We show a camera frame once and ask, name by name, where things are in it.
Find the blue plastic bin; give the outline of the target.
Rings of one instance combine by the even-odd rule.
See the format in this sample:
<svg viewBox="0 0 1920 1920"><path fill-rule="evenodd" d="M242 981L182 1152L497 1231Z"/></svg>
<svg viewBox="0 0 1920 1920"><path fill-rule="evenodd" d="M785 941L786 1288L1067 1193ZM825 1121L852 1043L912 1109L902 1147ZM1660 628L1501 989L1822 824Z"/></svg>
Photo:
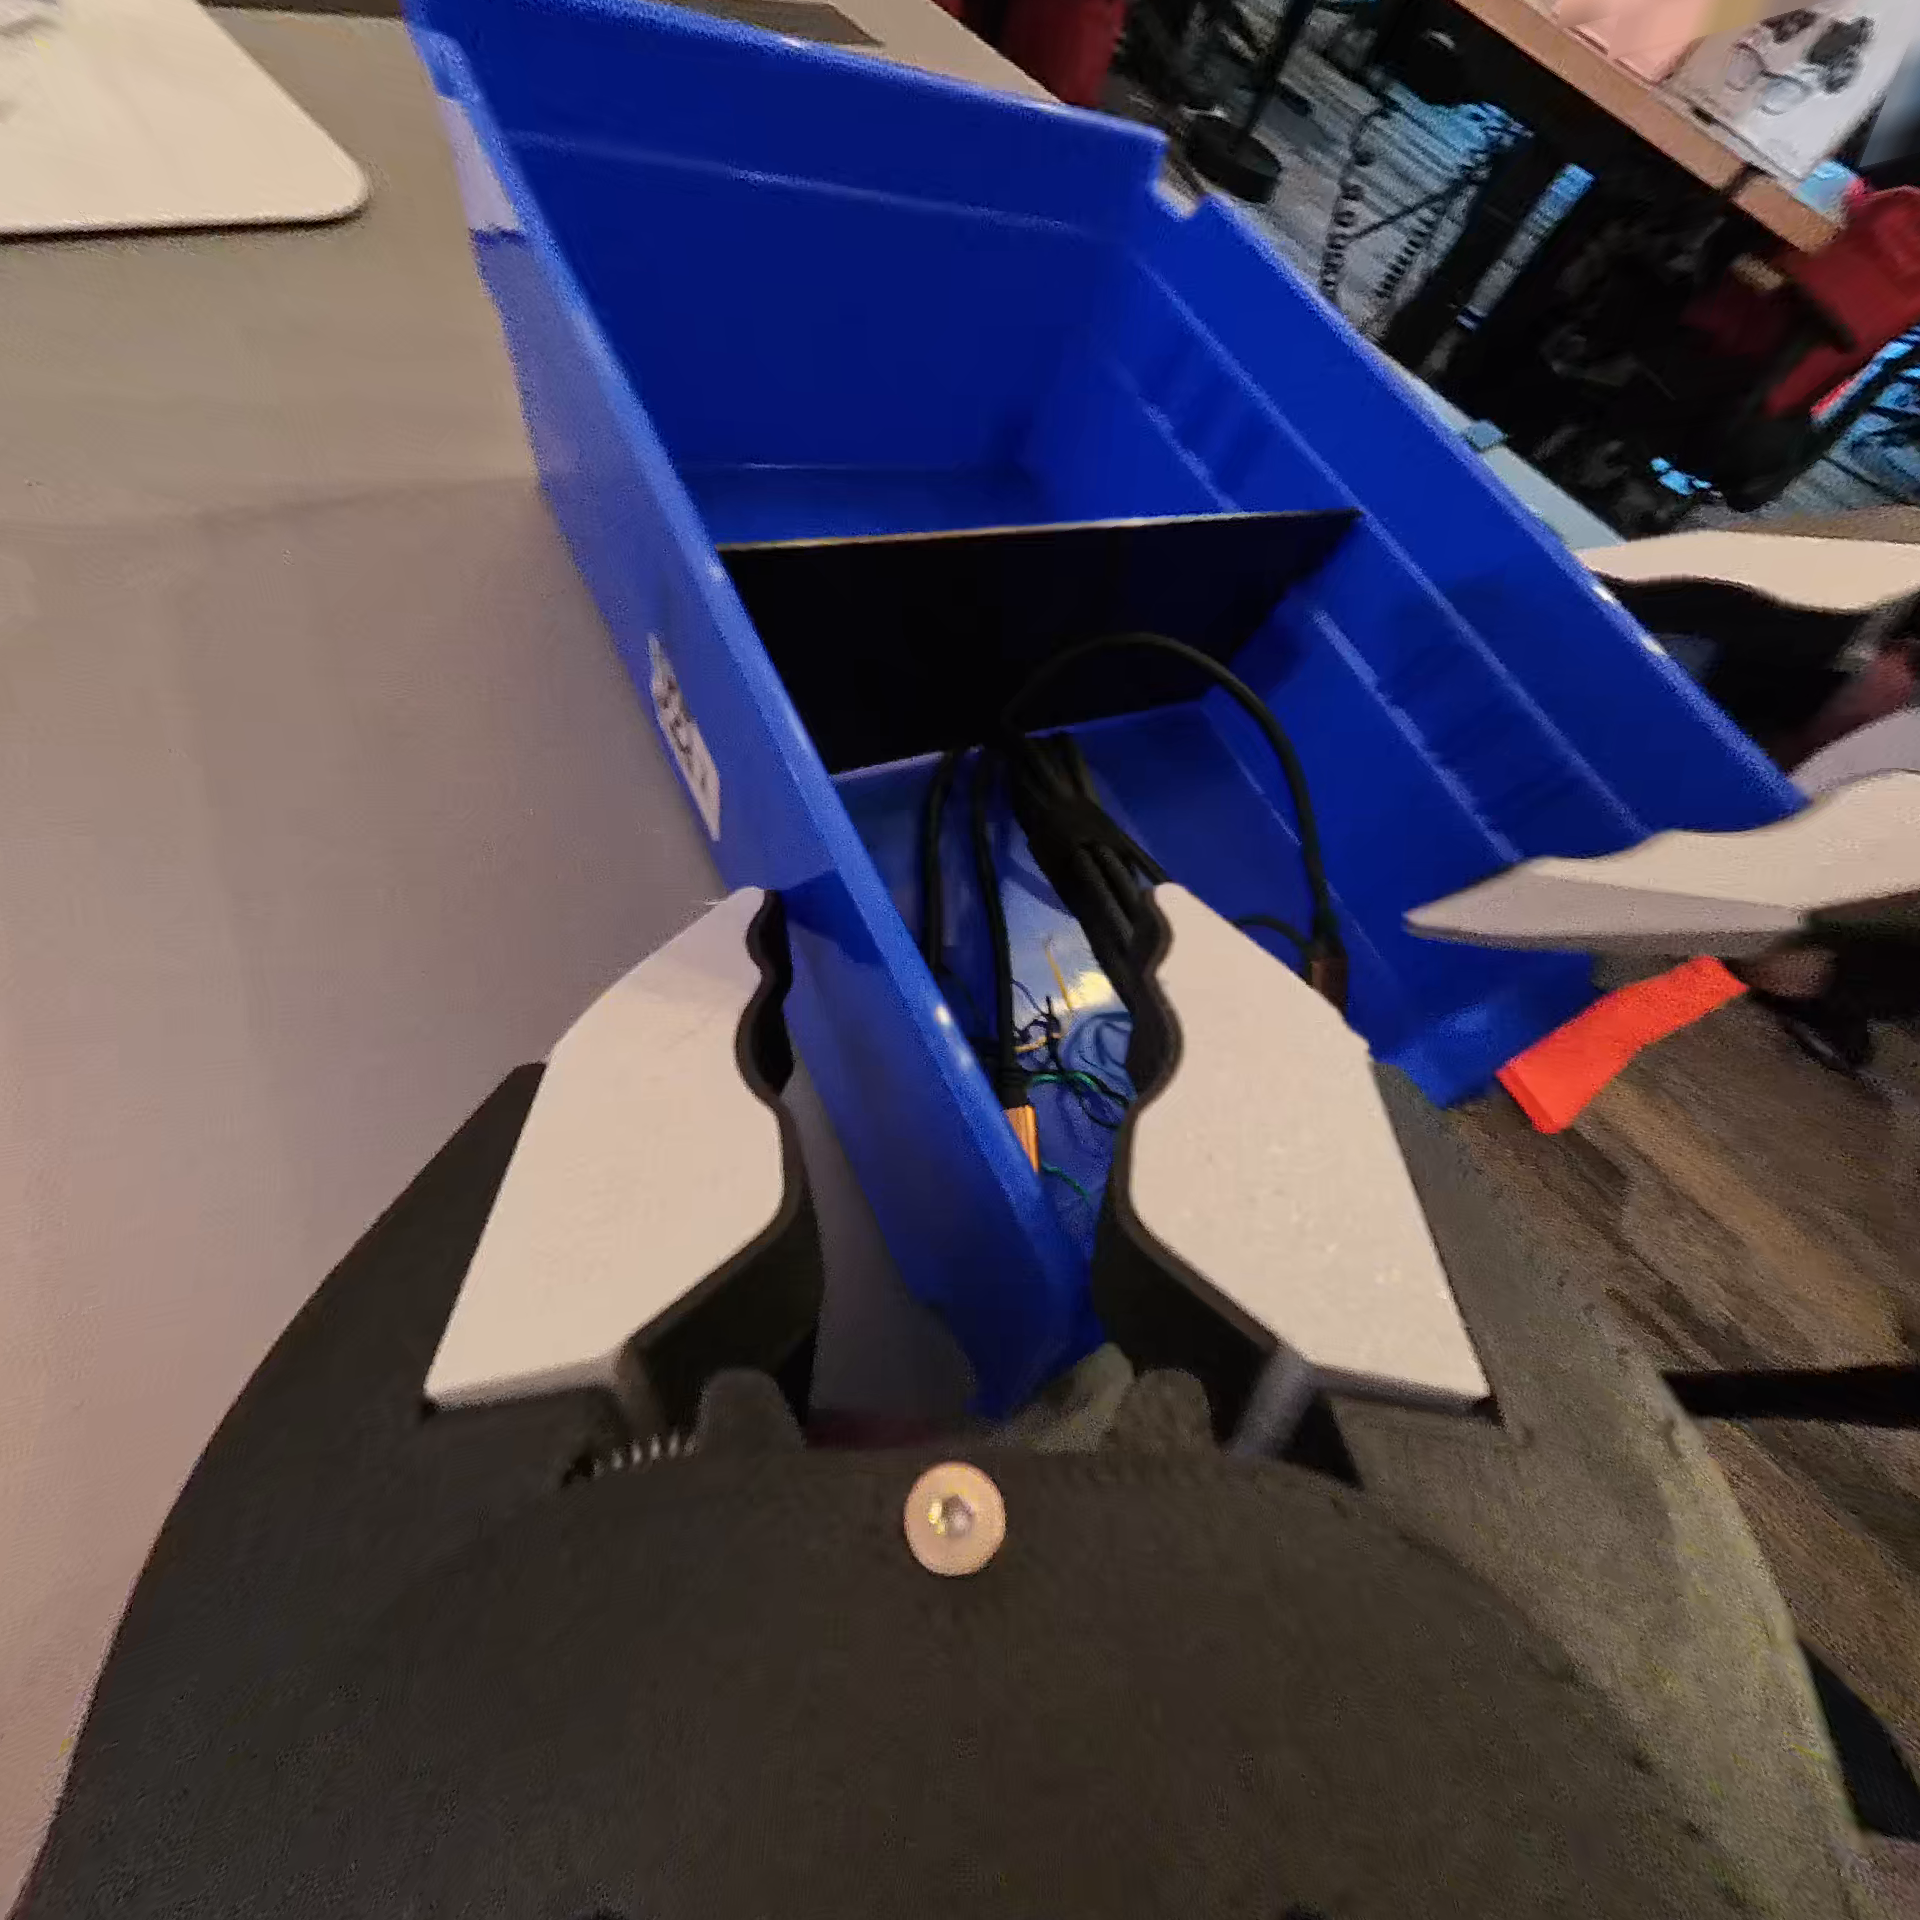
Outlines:
<svg viewBox="0 0 1920 1920"><path fill-rule="evenodd" d="M1440 1107L1588 960L1406 914L1539 855L1756 829L1790 778L1157 135L646 4L409 4L542 492L902 1282L1003 1415L1097 1339L1090 1218L918 952L927 762L829 773L727 542L1358 510L1236 674L1295 741L1346 1013Z"/></svg>

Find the orange floor wedge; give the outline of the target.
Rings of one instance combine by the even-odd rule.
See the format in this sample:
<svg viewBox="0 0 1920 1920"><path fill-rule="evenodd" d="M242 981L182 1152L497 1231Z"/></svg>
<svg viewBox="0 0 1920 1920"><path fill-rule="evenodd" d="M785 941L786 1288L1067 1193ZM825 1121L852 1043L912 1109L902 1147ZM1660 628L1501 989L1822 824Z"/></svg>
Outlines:
<svg viewBox="0 0 1920 1920"><path fill-rule="evenodd" d="M1692 958L1627 981L1506 1062L1497 1086L1535 1133L1564 1133L1649 1048L1747 998L1722 960Z"/></svg>

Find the mannequin head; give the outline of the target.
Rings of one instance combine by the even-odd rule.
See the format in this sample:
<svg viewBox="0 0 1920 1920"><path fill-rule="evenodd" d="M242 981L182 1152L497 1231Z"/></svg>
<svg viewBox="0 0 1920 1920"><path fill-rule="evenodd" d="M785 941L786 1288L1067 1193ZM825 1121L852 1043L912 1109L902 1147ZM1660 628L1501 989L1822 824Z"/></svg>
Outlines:
<svg viewBox="0 0 1920 1920"><path fill-rule="evenodd" d="M1547 4L1551 18L1641 84L1660 85L1719 35L1722 4Z"/></svg>

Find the black desk leg frame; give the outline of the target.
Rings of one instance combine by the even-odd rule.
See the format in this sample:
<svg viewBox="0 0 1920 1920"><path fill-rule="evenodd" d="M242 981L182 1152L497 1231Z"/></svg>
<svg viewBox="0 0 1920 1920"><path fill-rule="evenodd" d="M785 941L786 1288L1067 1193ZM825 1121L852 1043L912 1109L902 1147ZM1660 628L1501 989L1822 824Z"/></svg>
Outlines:
<svg viewBox="0 0 1920 1920"><path fill-rule="evenodd" d="M1916 1362L1753 1373L1667 1368L1664 1385L1696 1420L1916 1434Z"/></svg>

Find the white printed box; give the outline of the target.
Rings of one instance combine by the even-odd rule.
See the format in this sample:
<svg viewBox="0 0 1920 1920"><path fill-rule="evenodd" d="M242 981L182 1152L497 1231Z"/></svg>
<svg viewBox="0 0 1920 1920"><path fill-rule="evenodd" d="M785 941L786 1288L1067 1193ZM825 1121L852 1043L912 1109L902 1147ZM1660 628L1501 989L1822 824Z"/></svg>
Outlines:
<svg viewBox="0 0 1920 1920"><path fill-rule="evenodd" d="M1797 4L1703 36L1664 88L1783 183L1800 183L1871 122L1909 65L1914 4Z"/></svg>

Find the wooden top desk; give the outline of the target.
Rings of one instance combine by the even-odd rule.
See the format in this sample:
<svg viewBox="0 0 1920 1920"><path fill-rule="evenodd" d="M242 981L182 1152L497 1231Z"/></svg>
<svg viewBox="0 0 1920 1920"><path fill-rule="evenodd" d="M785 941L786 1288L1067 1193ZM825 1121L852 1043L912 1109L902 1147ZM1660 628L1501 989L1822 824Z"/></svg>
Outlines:
<svg viewBox="0 0 1920 1920"><path fill-rule="evenodd" d="M1633 77L1592 36L1581 36L1543 6L1457 4L1454 10L1527 60L1529 71L1579 97L1588 112L1626 130L1636 147L1672 163L1790 251L1816 254L1838 237L1843 204L1834 211L1812 204L1800 185L1775 180L1747 163L1692 108Z"/></svg>

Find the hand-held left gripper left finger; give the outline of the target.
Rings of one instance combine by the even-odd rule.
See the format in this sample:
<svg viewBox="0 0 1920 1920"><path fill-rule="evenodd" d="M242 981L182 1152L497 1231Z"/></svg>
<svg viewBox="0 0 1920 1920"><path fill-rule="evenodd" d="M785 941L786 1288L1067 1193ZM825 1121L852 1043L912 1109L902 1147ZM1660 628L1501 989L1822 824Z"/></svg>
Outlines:
<svg viewBox="0 0 1920 1920"><path fill-rule="evenodd" d="M824 1245L790 984L785 901L745 888L568 1028L426 1367L437 1411L600 1393L686 1420L731 1368L806 1400Z"/></svg>

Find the black bin divider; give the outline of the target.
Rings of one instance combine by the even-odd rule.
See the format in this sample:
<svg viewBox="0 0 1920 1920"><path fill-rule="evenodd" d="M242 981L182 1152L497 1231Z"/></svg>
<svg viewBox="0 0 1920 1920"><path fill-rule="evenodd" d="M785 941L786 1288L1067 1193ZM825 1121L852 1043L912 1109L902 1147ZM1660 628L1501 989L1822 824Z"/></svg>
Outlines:
<svg viewBox="0 0 1920 1920"><path fill-rule="evenodd" d="M720 562L829 773L1187 705L1360 529L1358 510L1210 511L848 539Z"/></svg>

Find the person's left hand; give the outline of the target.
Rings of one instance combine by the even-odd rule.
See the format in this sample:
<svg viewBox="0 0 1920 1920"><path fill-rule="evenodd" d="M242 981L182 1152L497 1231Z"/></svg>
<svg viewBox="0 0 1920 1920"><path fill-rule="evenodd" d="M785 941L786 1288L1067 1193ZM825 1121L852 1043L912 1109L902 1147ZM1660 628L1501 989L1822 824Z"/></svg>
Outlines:
<svg viewBox="0 0 1920 1920"><path fill-rule="evenodd" d="M936 1452L966 1436L966 1416L887 1415L873 1408L818 1408L807 1416L807 1445L824 1452Z"/></svg>

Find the black pole round base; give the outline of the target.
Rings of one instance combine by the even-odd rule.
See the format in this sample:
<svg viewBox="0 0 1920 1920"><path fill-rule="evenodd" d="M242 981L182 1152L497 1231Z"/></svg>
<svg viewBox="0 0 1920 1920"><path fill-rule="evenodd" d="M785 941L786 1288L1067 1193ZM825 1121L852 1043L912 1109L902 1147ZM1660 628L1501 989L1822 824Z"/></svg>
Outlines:
<svg viewBox="0 0 1920 1920"><path fill-rule="evenodd" d="M1190 183L1262 209L1284 178L1279 155L1260 128L1268 104L1279 94L1284 66L1315 11L1315 4L1279 4L1246 84L1231 100L1191 111L1176 135L1175 154Z"/></svg>

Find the red storage bag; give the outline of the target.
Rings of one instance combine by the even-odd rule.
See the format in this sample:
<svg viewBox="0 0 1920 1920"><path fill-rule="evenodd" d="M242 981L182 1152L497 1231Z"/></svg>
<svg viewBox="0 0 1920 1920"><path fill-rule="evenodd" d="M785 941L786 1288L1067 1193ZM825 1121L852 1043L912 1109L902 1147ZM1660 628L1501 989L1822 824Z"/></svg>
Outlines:
<svg viewBox="0 0 1920 1920"><path fill-rule="evenodd" d="M941 4L964 29L1064 100L1097 94L1129 4Z"/></svg>
<svg viewBox="0 0 1920 1920"><path fill-rule="evenodd" d="M1819 418L1916 325L1916 180L1846 191L1816 254L1743 255L1680 321L1713 373L1740 377L1763 422Z"/></svg>

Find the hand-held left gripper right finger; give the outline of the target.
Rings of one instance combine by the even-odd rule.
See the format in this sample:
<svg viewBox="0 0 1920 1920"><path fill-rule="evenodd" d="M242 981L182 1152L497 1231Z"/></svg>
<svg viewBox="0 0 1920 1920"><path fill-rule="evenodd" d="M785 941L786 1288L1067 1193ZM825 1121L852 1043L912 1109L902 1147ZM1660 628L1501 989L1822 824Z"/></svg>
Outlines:
<svg viewBox="0 0 1920 1920"><path fill-rule="evenodd" d="M1135 984L1090 1256L1113 1343L1194 1379L1225 1445L1289 1445L1324 1400L1489 1415L1367 1039L1180 883L1145 900Z"/></svg>

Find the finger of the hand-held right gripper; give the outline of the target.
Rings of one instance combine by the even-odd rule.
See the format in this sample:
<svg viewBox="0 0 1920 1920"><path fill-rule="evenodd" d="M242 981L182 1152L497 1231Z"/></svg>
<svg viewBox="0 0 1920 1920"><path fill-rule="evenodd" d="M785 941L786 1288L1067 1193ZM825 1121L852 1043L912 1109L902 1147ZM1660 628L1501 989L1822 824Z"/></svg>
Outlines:
<svg viewBox="0 0 1920 1920"><path fill-rule="evenodd" d="M1407 909L1419 938L1516 952L1756 958L1871 930L1916 930L1914 771L1843 783L1763 829L1524 860Z"/></svg>
<svg viewBox="0 0 1920 1920"><path fill-rule="evenodd" d="M1609 590L1716 585L1777 606L1867 612L1916 597L1916 542L1806 534L1664 534L1577 550Z"/></svg>

